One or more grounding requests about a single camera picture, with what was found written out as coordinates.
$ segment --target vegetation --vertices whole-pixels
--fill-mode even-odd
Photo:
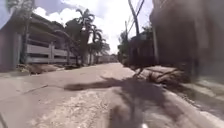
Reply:
[[[77,12],[79,12],[81,16],[68,21],[65,30],[71,38],[77,42],[77,50],[81,56],[82,64],[84,64],[87,53],[90,54],[89,62],[91,62],[92,55],[97,56],[97,54],[102,51],[109,50],[109,45],[106,44],[106,40],[102,38],[102,30],[98,29],[97,26],[93,24],[95,16],[91,14],[88,9],[84,12],[77,9]],[[92,42],[88,44],[91,34]]]

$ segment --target fence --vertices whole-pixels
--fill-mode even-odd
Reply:
[[[34,43],[27,44],[27,63],[75,63],[75,56],[66,50],[56,49],[54,43],[45,43],[37,40],[29,40]]]

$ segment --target building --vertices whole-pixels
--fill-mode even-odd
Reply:
[[[224,1],[153,0],[150,20],[159,62],[220,77],[224,68]]]
[[[21,23],[24,22],[19,22],[17,15],[13,15],[0,30],[0,72],[14,70],[21,62],[25,41],[21,31],[25,25]],[[75,63],[76,55],[74,51],[71,52],[71,40],[55,30],[65,31],[61,24],[32,13],[25,49],[27,63]]]

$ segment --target asphalt road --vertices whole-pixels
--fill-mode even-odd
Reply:
[[[1,79],[0,121],[8,128],[212,128],[133,74],[114,63]]]

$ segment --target sidewalk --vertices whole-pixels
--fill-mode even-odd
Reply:
[[[147,69],[143,70],[140,77],[147,79],[149,72]],[[188,103],[192,104],[194,109],[213,122],[218,128],[224,126],[224,85],[209,82],[206,80],[199,80],[196,83],[181,84],[184,89],[174,91],[177,95],[185,99]],[[191,108],[187,104],[180,109],[185,111],[187,108]]]

